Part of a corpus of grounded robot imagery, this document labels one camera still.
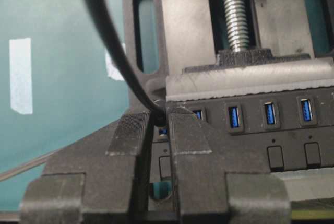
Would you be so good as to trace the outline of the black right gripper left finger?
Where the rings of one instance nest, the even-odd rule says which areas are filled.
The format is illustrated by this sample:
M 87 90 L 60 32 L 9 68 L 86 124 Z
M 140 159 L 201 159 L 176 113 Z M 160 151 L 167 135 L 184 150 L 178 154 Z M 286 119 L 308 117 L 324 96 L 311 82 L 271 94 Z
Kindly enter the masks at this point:
M 118 121 L 60 150 L 31 182 L 21 223 L 133 223 L 148 209 L 151 114 Z

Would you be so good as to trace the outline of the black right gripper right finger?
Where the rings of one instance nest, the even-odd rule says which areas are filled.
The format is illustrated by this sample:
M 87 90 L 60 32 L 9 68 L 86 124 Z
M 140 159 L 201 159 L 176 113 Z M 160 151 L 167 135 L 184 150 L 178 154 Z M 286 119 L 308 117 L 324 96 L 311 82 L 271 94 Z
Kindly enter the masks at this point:
M 290 223 L 287 190 L 264 154 L 185 107 L 167 116 L 180 223 Z

